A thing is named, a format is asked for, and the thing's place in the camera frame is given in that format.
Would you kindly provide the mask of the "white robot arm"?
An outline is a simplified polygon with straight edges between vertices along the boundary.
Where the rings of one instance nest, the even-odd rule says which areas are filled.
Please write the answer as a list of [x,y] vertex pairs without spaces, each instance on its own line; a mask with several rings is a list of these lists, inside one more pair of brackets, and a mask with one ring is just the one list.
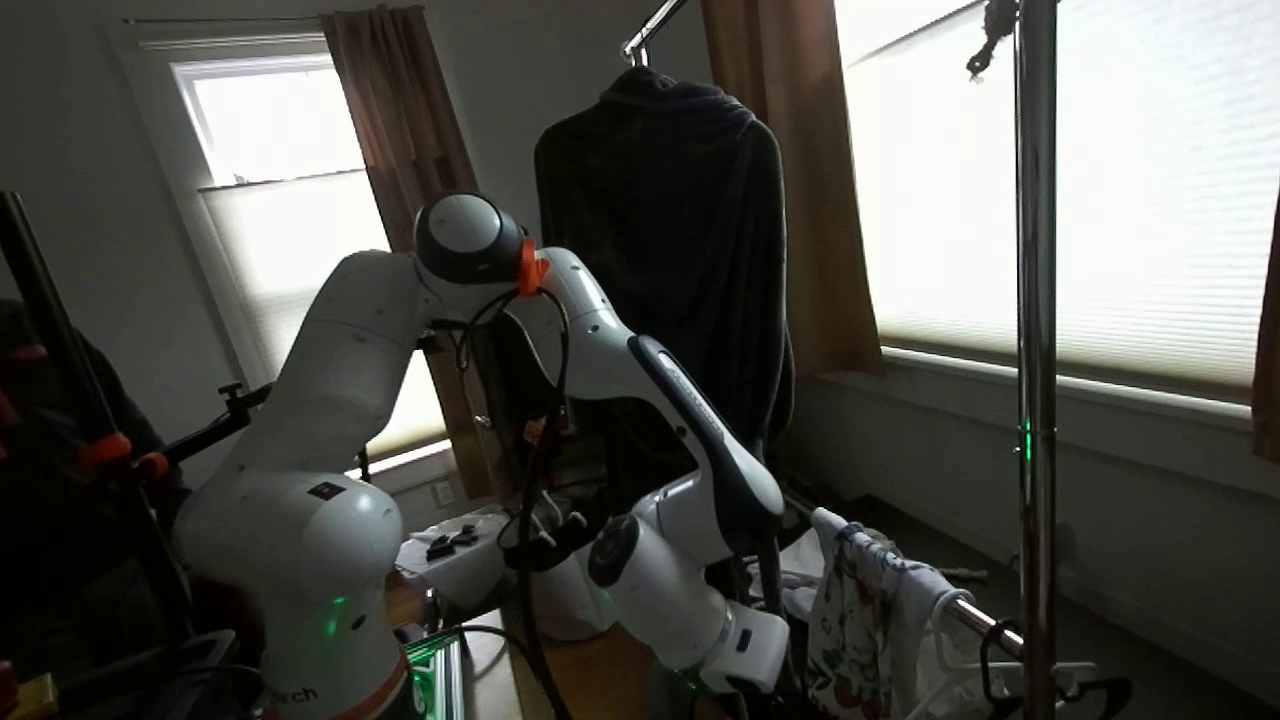
[[269,720],[384,720],[409,688],[384,599],[403,520],[356,461],[388,430],[411,354],[490,316],[516,319],[553,390],[641,401],[693,456],[593,536],[589,580],[606,613],[711,692],[775,688],[788,624],[702,580],[775,536],[775,476],[575,252],[446,194],[420,208],[409,252],[360,248],[327,273],[260,411],[178,510],[187,571],[235,589],[265,628]]

